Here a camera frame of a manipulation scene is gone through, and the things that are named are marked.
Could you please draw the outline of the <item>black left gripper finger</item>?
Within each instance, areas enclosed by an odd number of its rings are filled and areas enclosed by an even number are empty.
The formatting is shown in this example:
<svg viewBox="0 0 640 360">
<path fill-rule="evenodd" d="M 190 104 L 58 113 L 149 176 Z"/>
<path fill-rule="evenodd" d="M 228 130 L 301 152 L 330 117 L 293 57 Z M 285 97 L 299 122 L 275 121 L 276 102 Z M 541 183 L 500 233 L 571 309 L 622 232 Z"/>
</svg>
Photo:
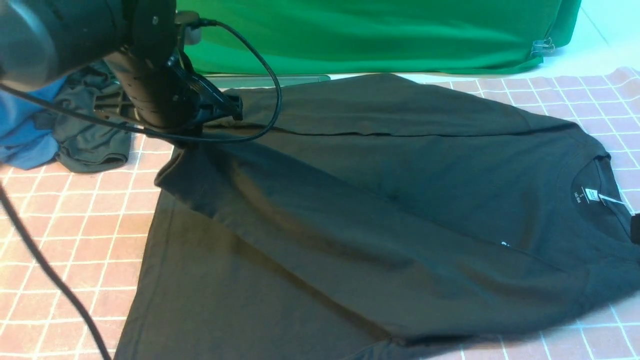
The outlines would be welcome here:
<svg viewBox="0 0 640 360">
<path fill-rule="evenodd" d="M 176 73 L 186 82 L 189 89 L 198 94 L 196 101 L 197 122 L 212 122 L 225 117 L 230 117 L 234 121 L 243 120 L 243 103 L 239 96 L 226 96 L 221 89 L 197 73 L 186 53 L 176 52 L 175 55 L 179 61 Z"/>
</svg>

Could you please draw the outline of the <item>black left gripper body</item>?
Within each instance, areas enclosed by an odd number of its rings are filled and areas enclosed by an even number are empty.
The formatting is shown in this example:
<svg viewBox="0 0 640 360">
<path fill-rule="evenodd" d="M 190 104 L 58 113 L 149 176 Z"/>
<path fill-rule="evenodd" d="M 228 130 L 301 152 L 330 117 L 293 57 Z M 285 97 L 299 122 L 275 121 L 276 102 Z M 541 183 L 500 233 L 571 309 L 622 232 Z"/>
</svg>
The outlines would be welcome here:
<svg viewBox="0 0 640 360">
<path fill-rule="evenodd" d="M 182 48 L 175 47 L 153 62 L 120 50 L 104 61 L 144 128 L 166 136 L 200 137 L 211 102 L 206 87 L 184 68 L 184 56 Z"/>
</svg>

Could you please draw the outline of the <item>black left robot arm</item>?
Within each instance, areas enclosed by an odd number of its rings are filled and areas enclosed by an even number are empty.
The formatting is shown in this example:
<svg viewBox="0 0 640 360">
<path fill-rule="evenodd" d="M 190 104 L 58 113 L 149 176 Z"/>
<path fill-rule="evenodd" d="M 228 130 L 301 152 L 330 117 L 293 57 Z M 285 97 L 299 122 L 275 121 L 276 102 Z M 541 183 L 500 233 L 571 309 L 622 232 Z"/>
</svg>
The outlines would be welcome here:
<svg viewBox="0 0 640 360">
<path fill-rule="evenodd" d="M 1 84 L 31 92 L 103 60 L 122 88 L 118 112 L 192 135 L 242 120 L 242 101 L 195 73 L 185 55 L 201 17 L 174 0 L 3 0 Z"/>
</svg>

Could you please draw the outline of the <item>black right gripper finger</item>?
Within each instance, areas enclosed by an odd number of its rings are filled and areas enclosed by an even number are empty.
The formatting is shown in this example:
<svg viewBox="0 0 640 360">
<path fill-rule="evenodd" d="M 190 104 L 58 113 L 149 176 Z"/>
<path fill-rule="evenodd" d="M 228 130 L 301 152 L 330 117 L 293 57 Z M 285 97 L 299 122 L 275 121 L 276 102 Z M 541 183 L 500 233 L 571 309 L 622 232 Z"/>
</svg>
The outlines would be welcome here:
<svg viewBox="0 0 640 360">
<path fill-rule="evenodd" d="M 634 244 L 640 244 L 640 214 L 634 214 L 631 217 L 630 239 Z"/>
</svg>

